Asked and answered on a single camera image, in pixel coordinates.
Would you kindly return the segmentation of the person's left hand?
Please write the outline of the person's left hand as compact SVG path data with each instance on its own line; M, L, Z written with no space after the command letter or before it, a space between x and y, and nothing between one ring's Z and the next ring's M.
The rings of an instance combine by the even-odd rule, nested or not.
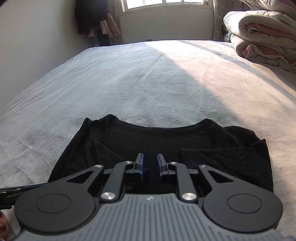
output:
M5 215L0 212L0 239L6 240L9 235L9 227Z

